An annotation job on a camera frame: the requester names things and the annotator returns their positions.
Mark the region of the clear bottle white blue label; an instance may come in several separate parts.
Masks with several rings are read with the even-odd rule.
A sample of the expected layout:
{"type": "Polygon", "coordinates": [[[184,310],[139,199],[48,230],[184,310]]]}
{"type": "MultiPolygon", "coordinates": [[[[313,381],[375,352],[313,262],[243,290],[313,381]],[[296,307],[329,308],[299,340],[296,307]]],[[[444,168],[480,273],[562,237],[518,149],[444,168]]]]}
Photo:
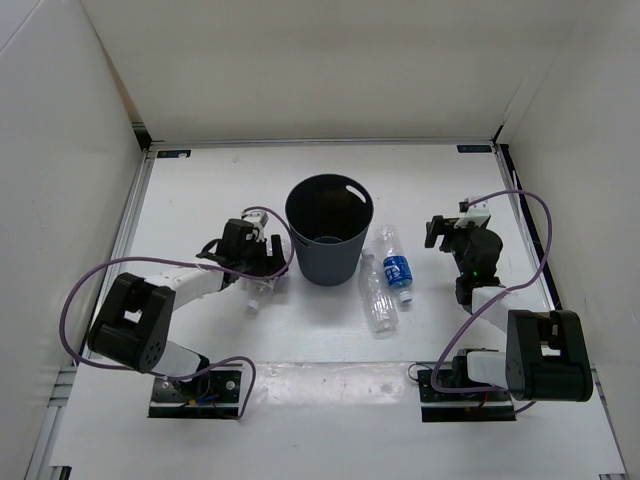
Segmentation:
{"type": "Polygon", "coordinates": [[[269,304],[274,295],[284,295],[288,289],[289,276],[287,273],[269,281],[248,280],[246,313],[257,316],[262,307],[269,304]]]}

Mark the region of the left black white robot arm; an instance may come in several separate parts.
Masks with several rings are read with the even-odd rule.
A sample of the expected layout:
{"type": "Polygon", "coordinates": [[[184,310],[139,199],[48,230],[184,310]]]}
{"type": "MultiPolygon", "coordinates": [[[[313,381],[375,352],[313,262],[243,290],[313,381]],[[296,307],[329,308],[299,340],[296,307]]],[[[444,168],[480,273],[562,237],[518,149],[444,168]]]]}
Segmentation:
{"type": "Polygon", "coordinates": [[[139,373],[176,378],[188,399],[204,397],[209,360],[168,339],[173,313],[241,277],[271,277],[284,269],[281,237],[265,238],[267,222],[268,214],[259,210],[228,220],[222,237],[197,255],[211,261],[210,268],[178,267],[146,278],[119,275],[89,332],[90,351],[139,373]]]}

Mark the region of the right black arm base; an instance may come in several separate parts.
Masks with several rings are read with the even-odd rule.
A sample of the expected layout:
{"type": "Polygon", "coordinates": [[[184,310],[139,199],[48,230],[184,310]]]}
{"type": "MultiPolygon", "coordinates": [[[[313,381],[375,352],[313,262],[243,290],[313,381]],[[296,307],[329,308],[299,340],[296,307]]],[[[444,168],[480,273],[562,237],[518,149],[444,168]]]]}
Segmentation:
{"type": "Polygon", "coordinates": [[[423,423],[479,423],[515,421],[510,396],[504,392],[441,393],[431,385],[432,367],[409,365],[409,380],[418,386],[423,423]]]}

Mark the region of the clear unlabelled plastic bottle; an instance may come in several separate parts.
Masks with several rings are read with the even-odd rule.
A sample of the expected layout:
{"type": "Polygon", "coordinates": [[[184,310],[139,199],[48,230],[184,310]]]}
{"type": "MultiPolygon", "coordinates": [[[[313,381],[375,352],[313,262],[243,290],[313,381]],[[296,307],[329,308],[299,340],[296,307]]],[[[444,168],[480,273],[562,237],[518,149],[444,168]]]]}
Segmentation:
{"type": "Polygon", "coordinates": [[[368,325],[376,337],[390,336],[398,324],[382,264],[370,248],[361,252],[359,291],[368,325]]]}

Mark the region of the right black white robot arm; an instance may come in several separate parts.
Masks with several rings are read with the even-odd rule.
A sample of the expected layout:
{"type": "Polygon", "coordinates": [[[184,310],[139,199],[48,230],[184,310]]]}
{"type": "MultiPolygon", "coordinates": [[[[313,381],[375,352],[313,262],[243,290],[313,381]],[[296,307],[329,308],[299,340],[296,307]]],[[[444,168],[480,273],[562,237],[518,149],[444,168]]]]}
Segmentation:
{"type": "Polygon", "coordinates": [[[520,401],[585,402],[593,377],[579,316],[570,310],[536,311],[499,280],[501,238],[486,223],[435,216],[425,245],[453,256],[459,275],[456,300],[469,321],[484,318],[506,335],[503,350],[462,349],[449,377],[435,365],[431,388],[470,400],[506,392],[520,401]]]}

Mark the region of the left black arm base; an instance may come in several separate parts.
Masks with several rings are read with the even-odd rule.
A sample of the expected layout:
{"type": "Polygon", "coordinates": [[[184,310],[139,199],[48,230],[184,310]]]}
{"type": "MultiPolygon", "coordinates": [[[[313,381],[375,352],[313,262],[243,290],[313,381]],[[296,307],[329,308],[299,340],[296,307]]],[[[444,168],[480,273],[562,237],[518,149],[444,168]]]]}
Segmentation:
{"type": "Polygon", "coordinates": [[[239,415],[243,367],[231,363],[188,382],[156,378],[147,417],[151,419],[231,420],[239,415]]]}

